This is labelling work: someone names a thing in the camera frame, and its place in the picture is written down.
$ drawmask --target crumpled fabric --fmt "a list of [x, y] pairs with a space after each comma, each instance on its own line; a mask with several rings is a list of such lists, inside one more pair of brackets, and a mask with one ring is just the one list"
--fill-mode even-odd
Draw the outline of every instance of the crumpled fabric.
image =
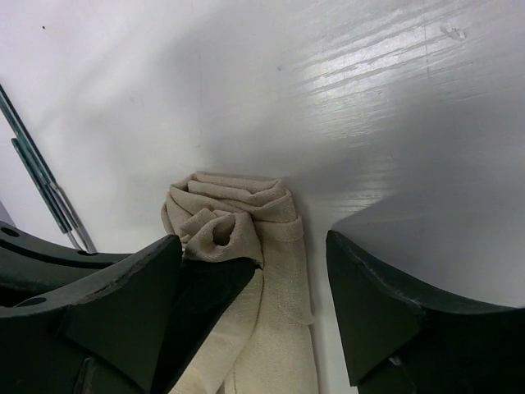
[[161, 216], [187, 259], [262, 268], [171, 393], [317, 394], [303, 223], [283, 182], [197, 172], [170, 186]]

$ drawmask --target white surface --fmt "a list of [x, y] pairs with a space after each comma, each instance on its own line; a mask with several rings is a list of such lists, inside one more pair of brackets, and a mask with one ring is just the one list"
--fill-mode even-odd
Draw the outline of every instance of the white surface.
[[340, 394], [323, 244], [350, 215], [336, 228], [388, 263], [525, 303], [524, 7], [2, 0], [0, 77], [100, 250], [162, 236], [167, 185], [194, 170], [289, 177]]

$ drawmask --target fabric fold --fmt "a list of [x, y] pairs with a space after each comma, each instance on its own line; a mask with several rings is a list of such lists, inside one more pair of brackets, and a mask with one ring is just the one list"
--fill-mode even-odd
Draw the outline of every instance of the fabric fold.
[[317, 394], [303, 223], [283, 182], [197, 172], [170, 186], [161, 217], [187, 259], [262, 267], [172, 393]]

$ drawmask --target bolt hole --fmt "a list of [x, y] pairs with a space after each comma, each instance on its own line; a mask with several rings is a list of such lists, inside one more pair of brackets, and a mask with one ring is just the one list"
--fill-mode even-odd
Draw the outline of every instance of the bolt hole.
[[2, 232], [4, 234], [7, 234], [8, 236], [14, 236], [15, 238], [20, 236], [19, 233], [17, 233], [16, 231], [12, 230], [11, 228], [7, 228], [7, 227], [2, 227]]

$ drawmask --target black plastic piece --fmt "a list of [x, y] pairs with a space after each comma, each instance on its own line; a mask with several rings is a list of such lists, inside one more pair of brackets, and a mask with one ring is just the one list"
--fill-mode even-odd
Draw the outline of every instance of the black plastic piece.
[[167, 236], [70, 285], [0, 308], [0, 391], [149, 392], [181, 254], [178, 238]]
[[525, 310], [443, 291], [329, 231], [326, 261], [361, 394], [525, 392]]

